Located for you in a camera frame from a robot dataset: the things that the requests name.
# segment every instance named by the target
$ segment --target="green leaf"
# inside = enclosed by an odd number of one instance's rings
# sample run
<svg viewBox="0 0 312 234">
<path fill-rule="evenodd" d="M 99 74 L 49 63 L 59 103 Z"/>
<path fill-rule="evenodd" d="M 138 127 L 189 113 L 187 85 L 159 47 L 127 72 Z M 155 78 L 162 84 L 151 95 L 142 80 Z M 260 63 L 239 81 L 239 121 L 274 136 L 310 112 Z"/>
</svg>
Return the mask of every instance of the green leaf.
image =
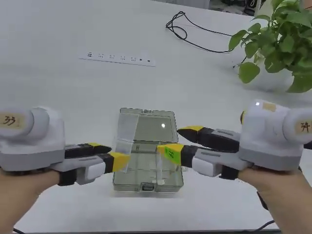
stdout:
<svg viewBox="0 0 312 234">
<path fill-rule="evenodd" d="M 281 4 L 283 0 L 272 0 L 271 4 L 273 7 L 273 11 L 275 11 L 277 9 L 277 7 Z"/>
<path fill-rule="evenodd" d="M 275 51 L 275 47 L 271 44 L 266 44 L 264 45 L 261 50 L 260 53 L 264 56 L 267 57 L 269 56 L 271 53 L 273 53 Z"/>
<path fill-rule="evenodd" d="M 301 38 L 310 38 L 310 37 L 312 37 L 312 28 L 308 29 L 307 31 L 305 31 L 303 33 L 300 33 L 299 36 Z"/>
<path fill-rule="evenodd" d="M 246 30 L 240 30 L 236 34 L 234 34 L 229 42 L 229 50 L 233 50 L 239 42 L 242 40 L 242 38 L 246 35 L 247 31 Z"/>
<path fill-rule="evenodd" d="M 305 47 L 299 47 L 296 52 L 298 52 L 302 58 L 305 58 L 308 55 L 308 50 Z"/>
<path fill-rule="evenodd" d="M 293 76 L 310 76 L 312 77 L 312 68 L 304 68 L 298 65 L 292 65 L 288 68 L 292 71 Z"/>
<path fill-rule="evenodd" d="M 289 52 L 293 51 L 294 39 L 292 36 L 287 35 L 285 39 L 279 44 L 279 48 L 282 52 Z"/>
<path fill-rule="evenodd" d="M 298 23 L 304 26 L 307 26 L 309 28 L 312 27 L 309 19 L 309 15 L 303 14 L 301 12 L 292 12 L 287 15 L 286 21 L 292 22 L 292 23 Z"/>
<path fill-rule="evenodd" d="M 312 59 L 301 59 L 297 65 L 303 68 L 312 68 Z"/>
<path fill-rule="evenodd" d="M 252 81 L 260 73 L 260 68 L 252 62 L 246 62 L 239 66 L 238 76 L 245 84 Z"/>
<path fill-rule="evenodd" d="M 277 73 L 285 68 L 285 64 L 278 59 L 276 52 L 264 60 L 264 65 L 268 73 Z"/>
<path fill-rule="evenodd" d="M 291 87 L 287 90 L 288 93 L 304 93 L 312 88 L 311 76 L 294 76 Z"/>
<path fill-rule="evenodd" d="M 268 22 L 271 21 L 271 18 L 266 16 L 266 15 L 258 15 L 256 17 L 254 17 L 252 20 L 256 20 L 256 19 L 262 19 L 262 20 L 267 20 Z"/>
<path fill-rule="evenodd" d="M 260 28 L 261 28 L 261 24 L 260 23 L 255 23 L 253 26 L 251 26 L 248 29 L 248 31 L 258 34 L 260 32 Z"/>
<path fill-rule="evenodd" d="M 293 62 L 294 60 L 294 54 L 290 54 L 290 53 L 285 53 L 283 55 L 283 62 L 287 65 L 287 66 L 290 66 L 291 63 Z"/>
<path fill-rule="evenodd" d="M 246 36 L 242 43 L 240 44 L 240 46 L 242 46 L 243 44 L 245 44 L 246 42 L 250 41 L 250 40 L 257 40 L 259 38 L 259 35 L 257 33 L 250 33 L 248 36 Z"/>
<path fill-rule="evenodd" d="M 258 43 L 255 41 L 251 41 L 249 42 L 246 46 L 245 46 L 245 53 L 246 53 L 246 57 L 247 58 L 252 58 L 254 56 L 254 54 L 257 52 L 257 50 L 259 49 Z"/>
<path fill-rule="evenodd" d="M 259 35 L 258 43 L 262 48 L 266 44 L 273 44 L 277 41 L 278 34 L 275 34 L 270 28 Z"/>
</svg>

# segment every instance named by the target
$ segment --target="label sticker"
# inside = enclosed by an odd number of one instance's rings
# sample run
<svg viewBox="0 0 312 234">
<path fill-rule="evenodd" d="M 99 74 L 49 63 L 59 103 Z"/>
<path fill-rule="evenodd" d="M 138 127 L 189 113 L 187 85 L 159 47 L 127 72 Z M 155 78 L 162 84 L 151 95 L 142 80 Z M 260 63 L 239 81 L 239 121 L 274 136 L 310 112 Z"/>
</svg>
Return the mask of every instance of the label sticker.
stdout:
<svg viewBox="0 0 312 234">
<path fill-rule="evenodd" d="M 300 120 L 295 125 L 296 134 L 310 134 L 312 133 L 312 119 Z"/>
<path fill-rule="evenodd" d="M 275 112 L 276 111 L 276 105 L 273 104 L 273 103 L 264 102 L 262 104 L 262 109 L 263 110 L 267 110 L 267 111 Z"/>
<path fill-rule="evenodd" d="M 165 156 L 175 164 L 181 165 L 181 154 L 165 147 Z"/>
<path fill-rule="evenodd" d="M 0 128 L 23 129 L 25 116 L 17 113 L 0 112 Z"/>
</svg>

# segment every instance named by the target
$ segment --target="finger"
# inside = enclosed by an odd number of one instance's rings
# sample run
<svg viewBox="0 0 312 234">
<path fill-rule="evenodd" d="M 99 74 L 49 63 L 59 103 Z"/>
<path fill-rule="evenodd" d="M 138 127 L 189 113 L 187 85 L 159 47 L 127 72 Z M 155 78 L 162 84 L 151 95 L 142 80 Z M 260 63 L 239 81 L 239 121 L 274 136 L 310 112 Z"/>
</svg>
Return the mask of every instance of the finger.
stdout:
<svg viewBox="0 0 312 234">
<path fill-rule="evenodd" d="M 228 138 L 225 130 L 214 130 L 203 126 L 188 126 L 177 131 L 187 140 L 218 151 L 237 152 L 239 141 Z"/>
</svg>

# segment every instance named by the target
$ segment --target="potted plant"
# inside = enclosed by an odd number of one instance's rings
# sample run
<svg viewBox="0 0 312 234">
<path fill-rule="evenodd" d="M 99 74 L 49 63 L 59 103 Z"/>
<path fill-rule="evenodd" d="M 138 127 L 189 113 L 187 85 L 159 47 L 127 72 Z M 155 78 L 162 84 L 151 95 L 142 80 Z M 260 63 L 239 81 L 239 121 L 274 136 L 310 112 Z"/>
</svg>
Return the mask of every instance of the potted plant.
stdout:
<svg viewBox="0 0 312 234">
<path fill-rule="evenodd" d="M 302 9 L 299 1 L 272 0 L 272 7 L 271 17 L 254 18 L 266 20 L 267 27 L 255 23 L 230 39 L 229 50 L 239 44 L 245 47 L 239 78 L 250 83 L 261 74 L 274 80 L 284 72 L 283 76 L 293 76 L 287 92 L 306 92 L 312 88 L 312 13 Z"/>
</svg>

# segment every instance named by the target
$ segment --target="handwritten number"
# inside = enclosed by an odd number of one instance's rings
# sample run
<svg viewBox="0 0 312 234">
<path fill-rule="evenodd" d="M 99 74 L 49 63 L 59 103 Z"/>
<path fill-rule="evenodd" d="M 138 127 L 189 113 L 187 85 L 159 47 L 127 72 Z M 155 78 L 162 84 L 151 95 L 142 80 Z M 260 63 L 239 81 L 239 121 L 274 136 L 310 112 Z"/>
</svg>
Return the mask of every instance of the handwritten number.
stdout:
<svg viewBox="0 0 312 234">
<path fill-rule="evenodd" d="M 5 120 L 2 124 L 7 125 L 7 126 L 11 126 L 12 124 L 14 124 L 16 122 L 15 117 L 14 116 L 5 116 Z"/>
<path fill-rule="evenodd" d="M 301 131 L 302 132 L 304 132 L 306 130 L 307 133 L 309 133 L 309 128 L 310 128 L 310 125 L 308 122 L 301 123 Z"/>
</svg>

